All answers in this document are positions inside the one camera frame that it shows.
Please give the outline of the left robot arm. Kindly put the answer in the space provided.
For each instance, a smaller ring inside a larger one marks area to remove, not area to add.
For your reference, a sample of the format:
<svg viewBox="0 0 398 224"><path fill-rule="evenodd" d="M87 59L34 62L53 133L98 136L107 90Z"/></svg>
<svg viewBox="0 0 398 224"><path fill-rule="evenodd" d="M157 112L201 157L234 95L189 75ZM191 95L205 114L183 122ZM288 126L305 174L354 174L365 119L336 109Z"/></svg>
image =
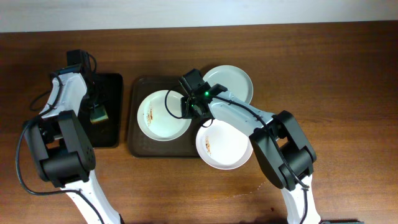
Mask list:
<svg viewBox="0 0 398 224"><path fill-rule="evenodd" d="M21 181L22 188L36 196L68 195L87 223L122 223L98 183L95 152L77 117L86 82L75 72L51 77L47 104L26 122L20 139L27 142L39 177L55 190L33 191Z"/></svg>

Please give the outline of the pale green plate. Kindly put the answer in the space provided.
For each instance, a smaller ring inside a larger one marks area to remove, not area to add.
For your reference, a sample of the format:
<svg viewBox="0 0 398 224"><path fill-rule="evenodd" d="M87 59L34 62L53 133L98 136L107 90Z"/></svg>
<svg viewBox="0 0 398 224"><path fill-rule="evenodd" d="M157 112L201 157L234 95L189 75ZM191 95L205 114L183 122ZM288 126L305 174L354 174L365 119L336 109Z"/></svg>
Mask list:
<svg viewBox="0 0 398 224"><path fill-rule="evenodd" d="M204 77L211 86L220 84L231 91L235 97L250 103L254 87L249 75L242 69L232 65L220 65L208 71Z"/></svg>

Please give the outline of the green yellow sponge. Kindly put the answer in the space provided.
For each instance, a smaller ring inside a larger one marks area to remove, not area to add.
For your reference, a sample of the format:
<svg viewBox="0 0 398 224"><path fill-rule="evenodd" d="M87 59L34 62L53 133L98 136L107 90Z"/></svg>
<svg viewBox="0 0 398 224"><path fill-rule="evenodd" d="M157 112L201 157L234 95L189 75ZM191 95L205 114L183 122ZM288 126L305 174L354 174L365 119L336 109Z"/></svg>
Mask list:
<svg viewBox="0 0 398 224"><path fill-rule="evenodd" d="M94 108L90 112L90 122L92 124L100 123L109 119L104 105Z"/></svg>

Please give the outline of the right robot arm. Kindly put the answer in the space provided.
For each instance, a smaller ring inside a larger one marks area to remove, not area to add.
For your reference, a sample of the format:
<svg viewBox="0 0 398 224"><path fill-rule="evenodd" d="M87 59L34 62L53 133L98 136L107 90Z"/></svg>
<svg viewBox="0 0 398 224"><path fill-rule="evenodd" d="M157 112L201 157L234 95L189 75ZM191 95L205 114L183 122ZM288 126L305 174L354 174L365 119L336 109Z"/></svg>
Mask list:
<svg viewBox="0 0 398 224"><path fill-rule="evenodd" d="M289 223L321 223L312 192L317 156L291 113L257 109L220 84L182 88L184 112L224 121L249 138L262 173L282 192Z"/></svg>

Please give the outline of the white plate front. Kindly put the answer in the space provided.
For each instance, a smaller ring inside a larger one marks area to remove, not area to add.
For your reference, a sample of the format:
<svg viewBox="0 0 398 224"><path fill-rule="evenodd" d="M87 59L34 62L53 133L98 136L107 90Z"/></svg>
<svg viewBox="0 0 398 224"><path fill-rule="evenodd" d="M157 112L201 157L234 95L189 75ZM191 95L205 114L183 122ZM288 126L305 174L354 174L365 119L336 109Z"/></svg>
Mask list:
<svg viewBox="0 0 398 224"><path fill-rule="evenodd" d="M241 167L253 152L245 134L217 119L209 119L203 123L197 132L195 145L204 162L221 170Z"/></svg>

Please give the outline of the white plate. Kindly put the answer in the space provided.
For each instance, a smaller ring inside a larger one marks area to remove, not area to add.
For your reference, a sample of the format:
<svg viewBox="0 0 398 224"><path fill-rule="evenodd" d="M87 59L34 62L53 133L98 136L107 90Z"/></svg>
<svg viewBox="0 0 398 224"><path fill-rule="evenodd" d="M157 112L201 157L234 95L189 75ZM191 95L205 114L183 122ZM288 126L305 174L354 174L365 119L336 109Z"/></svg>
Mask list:
<svg viewBox="0 0 398 224"><path fill-rule="evenodd" d="M177 116L182 116L180 100L181 93L170 91L167 98L167 90L159 90L145 97L137 110L137 123L141 131L149 138L156 141L171 141L182 136L190 127L191 119L177 119L171 116L169 111Z"/></svg>
<svg viewBox="0 0 398 224"><path fill-rule="evenodd" d="M221 170L241 167L253 152L245 134L217 119L209 119L203 123L197 132L195 145L204 162Z"/></svg>

